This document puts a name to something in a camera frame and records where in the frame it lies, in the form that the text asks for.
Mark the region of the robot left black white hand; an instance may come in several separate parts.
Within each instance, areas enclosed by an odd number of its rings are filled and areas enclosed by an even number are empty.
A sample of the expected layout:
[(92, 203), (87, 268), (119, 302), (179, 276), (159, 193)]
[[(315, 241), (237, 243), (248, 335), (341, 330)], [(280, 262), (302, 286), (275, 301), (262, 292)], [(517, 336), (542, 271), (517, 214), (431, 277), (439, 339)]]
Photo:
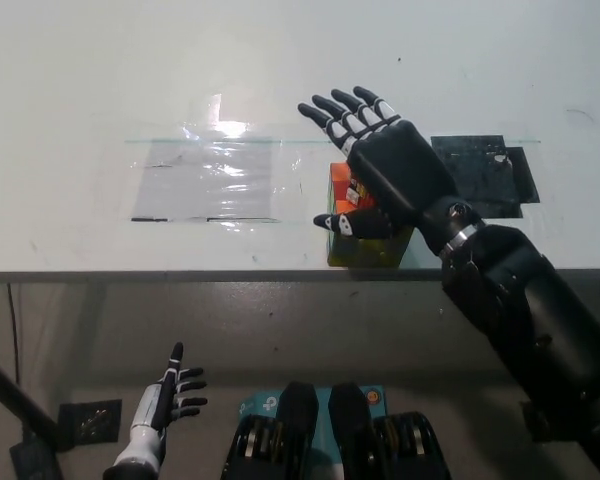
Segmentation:
[(205, 397), (195, 396), (207, 382), (201, 380), (200, 367), (183, 368), (184, 345), (177, 342), (161, 378), (144, 391), (133, 417), (131, 428), (147, 427), (164, 433), (167, 427), (185, 417), (196, 416), (208, 403)]

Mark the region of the robot right black hand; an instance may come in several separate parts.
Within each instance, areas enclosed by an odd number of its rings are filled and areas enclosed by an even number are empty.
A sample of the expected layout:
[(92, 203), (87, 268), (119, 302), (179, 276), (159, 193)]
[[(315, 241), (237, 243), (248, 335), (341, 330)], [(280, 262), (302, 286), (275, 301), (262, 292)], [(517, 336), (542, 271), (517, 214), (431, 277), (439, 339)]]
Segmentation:
[(374, 201), (349, 213), (320, 214), (316, 226), (358, 239), (390, 238), (413, 227), (437, 256), (485, 226), (414, 124), (372, 91), (334, 89), (329, 98), (300, 103), (298, 111), (344, 154), (354, 181)]

